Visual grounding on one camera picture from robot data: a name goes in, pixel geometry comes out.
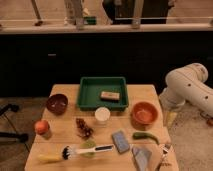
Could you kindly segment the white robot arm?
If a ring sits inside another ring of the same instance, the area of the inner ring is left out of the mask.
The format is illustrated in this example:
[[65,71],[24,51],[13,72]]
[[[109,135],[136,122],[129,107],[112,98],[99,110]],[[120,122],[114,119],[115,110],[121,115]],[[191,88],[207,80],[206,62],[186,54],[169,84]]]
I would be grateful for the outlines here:
[[172,110],[189,101],[213,117],[213,88],[205,84],[207,79],[208,70],[200,63],[170,71],[165,77],[166,88],[159,95],[162,108]]

